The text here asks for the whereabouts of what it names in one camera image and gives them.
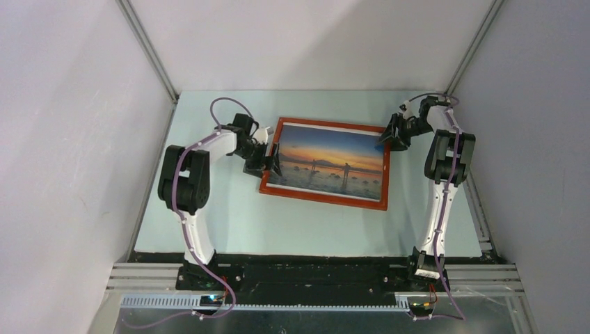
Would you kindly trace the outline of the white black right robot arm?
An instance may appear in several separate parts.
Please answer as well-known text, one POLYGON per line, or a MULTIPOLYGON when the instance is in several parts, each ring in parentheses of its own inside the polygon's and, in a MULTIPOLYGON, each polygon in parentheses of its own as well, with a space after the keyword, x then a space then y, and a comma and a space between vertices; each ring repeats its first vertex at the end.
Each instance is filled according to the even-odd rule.
POLYGON ((424 176, 429 181, 426 225, 404 273, 407 286, 415 291, 422 291, 444 276, 449 214, 459 186, 470 173, 476 137, 459 126, 454 116, 458 102, 444 93, 412 97, 392 114, 376 142, 391 152, 401 152, 410 147, 413 137, 433 134, 424 165, 424 176))

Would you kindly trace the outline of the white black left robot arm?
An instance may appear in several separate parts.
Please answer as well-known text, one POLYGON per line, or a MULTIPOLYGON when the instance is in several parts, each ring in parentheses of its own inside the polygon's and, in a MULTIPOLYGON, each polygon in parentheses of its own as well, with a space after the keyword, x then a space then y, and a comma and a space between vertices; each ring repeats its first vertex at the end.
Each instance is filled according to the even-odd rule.
POLYGON ((237 156, 243 159, 247 175, 281 176, 280 146, 272 144, 273 133, 274 128, 261 127, 251 116, 238 113, 231 123, 216 127, 196 143, 170 145, 164 152, 157 195, 179 219, 185 259, 200 264, 193 272, 193 281, 202 289, 213 289, 220 280, 220 271, 209 264, 215 249, 200 213, 209 200, 212 164, 223 157, 237 156))

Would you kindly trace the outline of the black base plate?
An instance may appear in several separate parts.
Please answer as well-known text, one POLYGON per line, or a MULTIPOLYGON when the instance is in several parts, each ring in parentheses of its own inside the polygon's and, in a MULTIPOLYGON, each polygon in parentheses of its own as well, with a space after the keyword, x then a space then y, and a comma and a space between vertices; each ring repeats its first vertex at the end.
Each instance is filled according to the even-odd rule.
POLYGON ((442 292, 442 283, 410 280, 389 264, 249 264, 180 267, 179 291, 219 291, 230 303, 279 305, 393 305, 401 292, 442 292))

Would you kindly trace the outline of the aluminium front rail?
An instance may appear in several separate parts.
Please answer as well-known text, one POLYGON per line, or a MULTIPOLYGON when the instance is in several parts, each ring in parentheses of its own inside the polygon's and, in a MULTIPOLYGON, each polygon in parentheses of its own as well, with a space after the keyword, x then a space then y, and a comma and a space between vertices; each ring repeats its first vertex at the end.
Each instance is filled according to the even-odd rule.
MULTIPOLYGON (((176 294, 179 264, 114 264, 107 292, 176 294)), ((525 289, 514 264, 448 264, 454 294, 459 296, 523 296, 525 289)))

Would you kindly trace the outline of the aluminium rail left side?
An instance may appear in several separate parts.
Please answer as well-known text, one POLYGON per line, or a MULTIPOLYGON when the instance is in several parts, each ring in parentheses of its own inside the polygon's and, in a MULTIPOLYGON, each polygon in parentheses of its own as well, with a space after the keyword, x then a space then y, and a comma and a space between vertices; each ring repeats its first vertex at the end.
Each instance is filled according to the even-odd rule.
POLYGON ((170 107, 168 108, 165 115, 167 116, 166 121, 164 123, 164 132, 159 137, 157 141, 156 148, 156 157, 155 160, 150 163, 150 179, 146 186, 145 192, 142 197, 142 203, 139 209, 139 213, 134 225, 133 232, 131 234, 131 239, 129 241, 129 245, 127 247, 127 251, 125 255, 123 255, 120 259, 120 262, 128 262, 130 259, 133 258, 134 254, 134 247, 136 245, 139 232, 141 230, 141 225, 143 222, 143 218, 145 216, 145 210, 149 203, 150 194, 152 187, 155 182, 155 177, 157 176, 157 171, 159 167, 159 163, 161 161, 161 154, 164 150, 164 146, 166 144, 166 139, 170 133, 171 123, 173 121, 173 117, 175 115, 175 110, 178 104, 178 100, 180 98, 180 94, 175 89, 173 82, 168 74, 168 71, 165 68, 161 57, 158 54, 156 47, 154 46, 153 42, 150 39, 150 36, 141 21, 140 15, 138 14, 135 6, 133 5, 132 1, 124 0, 124 1, 116 1, 117 5, 120 8, 123 17, 126 19, 131 31, 133 32, 140 48, 143 50, 145 57, 150 64, 153 72, 155 73, 157 79, 159 80, 161 86, 163 87, 166 96, 170 102, 170 107))

